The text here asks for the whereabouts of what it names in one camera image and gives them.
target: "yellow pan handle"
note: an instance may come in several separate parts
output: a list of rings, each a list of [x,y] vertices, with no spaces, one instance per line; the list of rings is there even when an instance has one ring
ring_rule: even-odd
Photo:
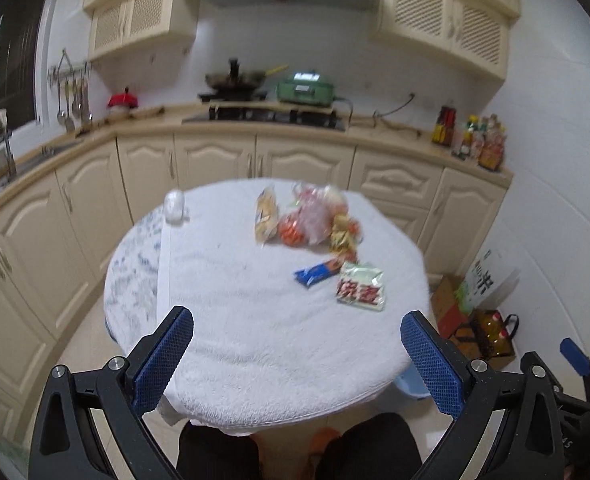
[[[266,73],[264,74],[266,77],[270,77],[272,75],[275,75],[279,72],[283,72],[284,70],[288,69],[288,65],[282,65],[282,66],[278,66],[277,68],[272,68],[270,70],[267,70]]]

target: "silver bolt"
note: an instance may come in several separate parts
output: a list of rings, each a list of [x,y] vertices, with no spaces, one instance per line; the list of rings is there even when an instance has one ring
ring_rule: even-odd
[[[62,365],[57,365],[56,367],[53,368],[53,370],[51,371],[51,375],[53,377],[55,377],[56,379],[59,379],[60,377],[62,377],[64,374],[66,373],[66,366],[62,366]]]
[[[108,362],[108,367],[111,370],[119,370],[124,366],[124,358],[123,357],[114,357]]]
[[[533,367],[533,375],[535,377],[539,377],[540,379],[546,377],[546,370],[544,370],[541,366],[535,365]]]
[[[481,359],[475,359],[470,365],[476,372],[485,372],[488,370],[488,365]]]

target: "frying pan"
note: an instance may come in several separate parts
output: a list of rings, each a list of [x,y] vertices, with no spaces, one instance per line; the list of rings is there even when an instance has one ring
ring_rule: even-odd
[[[282,65],[277,68],[263,71],[253,70],[251,72],[239,71],[237,59],[229,59],[230,73],[228,74],[207,74],[206,84],[217,92],[221,91],[247,91],[252,92],[260,88],[268,76],[286,70],[289,66]]]

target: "tiled floor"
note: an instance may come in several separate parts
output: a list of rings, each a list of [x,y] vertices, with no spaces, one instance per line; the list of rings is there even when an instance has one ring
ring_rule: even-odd
[[[120,348],[106,333],[102,298],[100,298],[83,320],[60,361],[72,371],[77,372],[99,368],[111,357],[121,353]],[[264,471],[266,478],[298,480],[310,438],[319,428],[331,426],[343,432],[382,411],[398,412],[406,419],[417,441],[422,460],[428,457],[451,421],[449,416],[437,411],[431,400],[404,405],[403,397],[393,388],[389,388],[373,402],[355,406],[345,412],[311,420],[304,424],[259,433],[264,442],[266,454]],[[117,449],[103,413],[96,412],[94,415],[100,437],[118,478],[133,478]],[[180,422],[175,427],[170,427],[157,412],[147,413],[144,421],[170,461],[175,463],[179,434],[184,424]]]

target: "countertop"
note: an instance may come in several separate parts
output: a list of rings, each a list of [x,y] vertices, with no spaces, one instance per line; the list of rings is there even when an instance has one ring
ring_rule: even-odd
[[[266,107],[280,106],[275,103],[244,104],[244,106],[250,105]],[[376,127],[373,127],[373,119],[370,117],[355,115],[351,121],[351,126],[346,132],[326,128],[242,121],[205,121],[203,123],[191,122],[182,124],[183,119],[205,112],[208,108],[208,104],[204,105],[200,103],[147,108],[138,110],[128,116],[109,117],[97,121],[90,126],[86,126],[86,130],[90,132],[78,137],[82,141],[79,145],[45,160],[35,169],[20,176],[11,184],[8,184],[0,192],[0,208],[32,183],[51,173],[56,168],[106,142],[110,142],[117,137],[125,136],[226,133],[227,135],[258,135],[321,140],[409,156],[409,158],[423,160],[424,162],[471,174],[506,189],[512,181],[512,173],[507,170],[493,173],[479,167],[474,161],[463,161],[453,157],[449,149],[442,148],[431,142],[430,132],[390,123],[380,123]],[[342,119],[347,122],[346,117],[342,116]],[[75,140],[76,135],[79,133],[80,129],[71,134],[62,135],[46,143],[45,146],[57,146],[71,142]],[[32,152],[18,157],[16,162],[18,164],[22,163],[22,161],[34,156],[35,153],[40,152],[40,149],[41,147],[36,148]]]

